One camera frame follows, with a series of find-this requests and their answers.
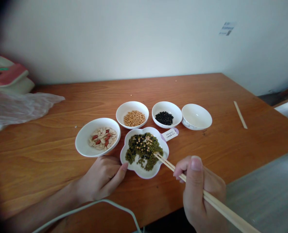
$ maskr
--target wrist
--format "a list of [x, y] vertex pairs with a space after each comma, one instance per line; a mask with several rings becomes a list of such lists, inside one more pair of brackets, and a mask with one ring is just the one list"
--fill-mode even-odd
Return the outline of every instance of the wrist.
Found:
[[80, 186], [80, 179], [71, 182], [67, 188], [69, 189], [69, 194], [72, 197], [72, 201], [77, 204], [77, 206], [82, 205], [83, 203], [87, 202], [84, 199], [83, 193], [82, 193], [82, 188]]
[[73, 190], [74, 194], [76, 196], [77, 201], [82, 205], [83, 203], [94, 201], [92, 197], [89, 198], [89, 194], [87, 194], [87, 187], [84, 185], [86, 182], [84, 182], [84, 177], [80, 178], [79, 180], [76, 180], [73, 182]]

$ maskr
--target floor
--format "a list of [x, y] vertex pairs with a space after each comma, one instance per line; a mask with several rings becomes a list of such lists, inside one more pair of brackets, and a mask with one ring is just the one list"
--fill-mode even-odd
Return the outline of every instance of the floor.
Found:
[[[288, 117], [288, 103], [276, 108]], [[227, 206], [262, 233], [288, 233], [288, 154], [227, 185]], [[148, 225], [146, 232], [195, 232], [184, 210]], [[229, 232], [240, 232], [229, 223]]]

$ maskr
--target gray floor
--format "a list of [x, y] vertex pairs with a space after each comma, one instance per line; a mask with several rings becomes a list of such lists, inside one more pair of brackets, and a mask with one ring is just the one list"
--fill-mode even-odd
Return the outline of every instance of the gray floor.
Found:
[[[276, 110], [288, 117], [288, 103]], [[288, 154], [227, 185], [227, 206], [262, 233], [288, 232]]]

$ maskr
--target right hand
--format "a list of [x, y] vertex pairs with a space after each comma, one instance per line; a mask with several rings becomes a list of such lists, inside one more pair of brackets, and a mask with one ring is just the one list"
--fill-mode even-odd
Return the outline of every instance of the right hand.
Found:
[[227, 232], [227, 221], [203, 199], [203, 189], [221, 202], [226, 201], [226, 184], [222, 178], [202, 165], [198, 156], [188, 156], [176, 165], [174, 176], [187, 175], [183, 203], [186, 217], [197, 233]]

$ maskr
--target fingernail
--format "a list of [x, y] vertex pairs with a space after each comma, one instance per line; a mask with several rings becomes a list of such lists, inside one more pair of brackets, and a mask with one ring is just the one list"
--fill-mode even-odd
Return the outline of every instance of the fingernail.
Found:
[[201, 171], [203, 169], [202, 160], [200, 157], [193, 155], [190, 160], [190, 168], [192, 170]]
[[124, 163], [122, 166], [122, 170], [124, 170], [125, 172], [127, 171], [128, 169], [128, 166], [129, 166], [129, 163]]

